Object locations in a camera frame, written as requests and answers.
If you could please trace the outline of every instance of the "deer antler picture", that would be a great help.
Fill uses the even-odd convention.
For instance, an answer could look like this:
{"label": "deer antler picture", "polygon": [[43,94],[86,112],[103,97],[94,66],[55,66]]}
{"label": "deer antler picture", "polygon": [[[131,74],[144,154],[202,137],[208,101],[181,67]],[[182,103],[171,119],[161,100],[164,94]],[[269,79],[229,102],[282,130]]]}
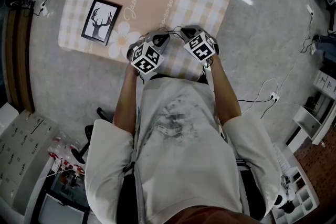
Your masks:
{"label": "deer antler picture", "polygon": [[92,25],[93,25],[93,27],[94,27],[94,29],[93,29],[93,33],[92,33],[92,37],[94,37],[94,38],[96,38],[96,39],[99,39],[99,40],[104,40],[104,38],[102,38],[102,37],[99,36],[99,29],[100,29],[100,27],[102,27],[102,26],[109,26],[109,25],[111,24],[111,22],[112,22],[112,14],[111,14],[111,12],[109,12],[109,16],[108,16],[108,18],[107,18],[106,23],[103,24],[103,19],[101,19],[100,24],[98,24],[98,22],[97,22],[98,20],[95,19],[95,17],[96,17],[96,15],[97,15],[97,12],[98,12],[99,9],[100,9],[100,8],[96,8],[96,9],[93,11],[92,15],[91,15],[91,20],[93,20]]}
{"label": "deer antler picture", "polygon": [[94,0],[81,36],[106,46],[121,8],[106,0]]}

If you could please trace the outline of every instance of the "white t-shirt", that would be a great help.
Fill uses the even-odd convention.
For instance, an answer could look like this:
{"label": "white t-shirt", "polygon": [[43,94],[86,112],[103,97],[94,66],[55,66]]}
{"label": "white t-shirt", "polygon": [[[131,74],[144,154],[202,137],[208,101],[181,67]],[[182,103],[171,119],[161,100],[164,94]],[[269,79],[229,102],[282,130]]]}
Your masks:
{"label": "white t-shirt", "polygon": [[[233,148],[219,133],[213,92],[206,84],[161,78],[146,83],[141,101],[137,164],[146,220],[162,224],[196,205],[241,212]],[[260,120],[248,115],[223,126],[252,167],[267,211],[280,187],[280,167]],[[98,219],[115,223],[118,178],[130,161],[131,134],[102,120],[94,125],[86,164],[88,202]]]}

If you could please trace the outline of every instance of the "chair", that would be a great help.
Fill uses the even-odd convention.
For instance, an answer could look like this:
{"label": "chair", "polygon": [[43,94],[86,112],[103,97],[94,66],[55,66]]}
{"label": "chair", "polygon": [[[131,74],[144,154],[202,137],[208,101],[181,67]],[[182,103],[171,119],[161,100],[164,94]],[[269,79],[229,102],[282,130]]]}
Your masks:
{"label": "chair", "polygon": [[[103,109],[97,108],[96,112],[100,116],[101,119],[112,123],[113,116],[111,117],[111,120],[109,121],[108,117],[104,115],[105,112],[104,112]],[[81,151],[78,151],[78,150],[76,150],[74,148],[71,150],[71,152],[72,152],[73,156],[75,157],[75,159],[79,163],[81,163],[81,164],[85,164],[83,156],[84,156],[85,152],[88,150],[88,148],[90,146],[90,141],[91,141],[92,131],[93,131],[93,125],[86,126],[85,129],[84,129],[84,131],[85,131],[85,136],[88,139],[88,142],[86,143],[86,145],[81,149]]]}

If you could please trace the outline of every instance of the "gray floor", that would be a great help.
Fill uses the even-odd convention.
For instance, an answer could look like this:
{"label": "gray floor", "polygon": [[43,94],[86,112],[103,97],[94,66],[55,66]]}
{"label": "gray floor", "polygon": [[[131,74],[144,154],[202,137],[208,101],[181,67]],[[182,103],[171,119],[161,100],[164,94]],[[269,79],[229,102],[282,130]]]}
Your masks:
{"label": "gray floor", "polygon": [[[83,128],[97,118],[95,110],[113,110],[123,80],[125,65],[80,52],[67,52],[57,44],[65,0],[49,0],[49,17],[34,16],[30,38],[30,77],[36,110],[59,123],[72,137],[82,137]],[[295,65],[280,91],[282,102],[305,103],[314,93],[312,81],[321,63],[309,53],[300,54],[308,31],[310,0],[231,0],[219,31],[221,59],[239,99],[254,100],[262,83],[275,78],[279,86]],[[329,16],[311,0],[314,8],[312,34],[325,34]],[[141,83],[138,83],[138,97]],[[276,91],[267,82],[260,100]],[[256,104],[261,115],[271,103]],[[249,103],[241,102],[242,110]],[[292,118],[299,107],[277,103],[263,121],[273,141],[284,141],[296,128]]]}

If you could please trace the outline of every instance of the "deer silhouette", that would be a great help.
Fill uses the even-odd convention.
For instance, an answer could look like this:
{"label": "deer silhouette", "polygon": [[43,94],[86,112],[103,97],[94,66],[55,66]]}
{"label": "deer silhouette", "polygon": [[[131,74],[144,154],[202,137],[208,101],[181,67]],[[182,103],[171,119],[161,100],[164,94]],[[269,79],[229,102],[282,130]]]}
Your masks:
{"label": "deer silhouette", "polygon": [[107,21],[106,21],[105,24],[103,24],[103,19],[101,20],[100,24],[98,24],[98,23],[97,23],[97,19],[95,20],[94,18],[95,18],[95,16],[97,15],[97,12],[98,12],[99,9],[100,9],[100,8],[96,8],[96,9],[93,11],[92,15],[91,15],[91,20],[93,20],[92,25],[93,25],[93,27],[94,27],[94,30],[93,30],[93,33],[92,33],[92,37],[104,41],[105,38],[102,38],[102,37],[99,36],[99,29],[100,29],[100,27],[102,27],[102,26],[108,26],[108,25],[111,24],[111,22],[112,22],[112,14],[111,14],[111,12],[109,12],[109,17],[107,18]]}

